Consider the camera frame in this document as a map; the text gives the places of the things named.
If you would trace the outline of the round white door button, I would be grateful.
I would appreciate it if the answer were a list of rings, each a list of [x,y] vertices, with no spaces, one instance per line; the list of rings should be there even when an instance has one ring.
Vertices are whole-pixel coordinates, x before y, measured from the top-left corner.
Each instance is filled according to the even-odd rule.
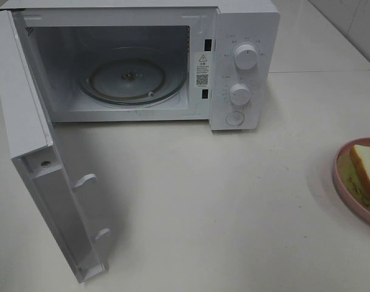
[[[239,111],[234,111],[226,116],[225,121],[230,126],[239,126],[244,122],[244,114]]]

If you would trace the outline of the white timer knob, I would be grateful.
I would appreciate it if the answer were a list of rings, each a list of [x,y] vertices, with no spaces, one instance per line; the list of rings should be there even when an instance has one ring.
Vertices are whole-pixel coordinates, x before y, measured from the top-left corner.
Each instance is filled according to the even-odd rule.
[[[228,93],[231,103],[236,106],[246,105],[252,96],[249,87],[243,83],[231,86]]]

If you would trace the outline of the white microwave door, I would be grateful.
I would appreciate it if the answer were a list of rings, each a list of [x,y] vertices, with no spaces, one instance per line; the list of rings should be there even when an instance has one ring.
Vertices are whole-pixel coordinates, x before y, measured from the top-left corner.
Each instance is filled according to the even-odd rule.
[[[0,11],[0,98],[11,160],[77,281],[104,271],[77,192],[95,174],[72,181],[44,99],[41,63],[19,12]]]

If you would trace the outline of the pink round plate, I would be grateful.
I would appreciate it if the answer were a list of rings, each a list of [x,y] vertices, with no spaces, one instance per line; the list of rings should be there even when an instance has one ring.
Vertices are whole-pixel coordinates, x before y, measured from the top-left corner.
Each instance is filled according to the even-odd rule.
[[[365,221],[366,223],[370,224],[370,210],[365,208],[356,198],[353,196],[352,193],[348,190],[348,188],[344,185],[342,177],[341,177],[341,168],[337,166],[337,162],[339,158],[345,154],[349,154],[353,145],[362,145],[370,147],[370,137],[363,137],[351,140],[344,145],[342,145],[337,154],[334,157],[333,166],[332,166],[332,181],[335,187],[338,196],[344,202],[344,204],[348,207],[348,209],[359,219]]]

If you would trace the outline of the white warning label sticker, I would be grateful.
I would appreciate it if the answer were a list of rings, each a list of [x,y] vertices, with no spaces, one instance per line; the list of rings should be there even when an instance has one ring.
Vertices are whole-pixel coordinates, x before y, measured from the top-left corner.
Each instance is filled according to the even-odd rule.
[[[196,52],[194,54],[194,85],[196,88],[209,87],[214,53],[212,51]]]

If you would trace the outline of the glass microwave turntable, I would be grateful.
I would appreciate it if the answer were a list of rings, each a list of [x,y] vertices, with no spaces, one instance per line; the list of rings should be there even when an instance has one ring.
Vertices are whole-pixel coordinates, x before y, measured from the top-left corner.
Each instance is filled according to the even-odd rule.
[[[118,106],[144,106],[180,91],[188,74],[188,52],[118,47],[79,56],[77,80],[92,98]]]

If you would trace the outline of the upper white power knob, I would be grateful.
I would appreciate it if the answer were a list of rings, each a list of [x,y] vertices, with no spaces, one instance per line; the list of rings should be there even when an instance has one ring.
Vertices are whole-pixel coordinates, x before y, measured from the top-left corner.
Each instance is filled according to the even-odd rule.
[[[258,62],[258,49],[252,43],[241,43],[234,49],[233,56],[238,69],[249,70]]]

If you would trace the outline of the white microwave oven body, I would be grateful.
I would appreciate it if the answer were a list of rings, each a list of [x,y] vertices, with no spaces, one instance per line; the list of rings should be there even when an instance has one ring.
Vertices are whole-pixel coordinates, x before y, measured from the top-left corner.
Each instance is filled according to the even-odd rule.
[[[7,1],[31,33],[30,48],[41,63],[44,99],[53,122],[206,120],[214,131],[252,130],[258,125],[280,15],[271,1]],[[258,62],[238,69],[233,52],[241,43],[258,49]],[[80,55],[118,47],[188,52],[187,79],[180,91],[144,106],[118,106],[84,93],[77,80]],[[209,87],[194,85],[194,54],[212,51]],[[231,86],[246,84],[244,106],[231,103]],[[229,113],[244,114],[230,126]]]

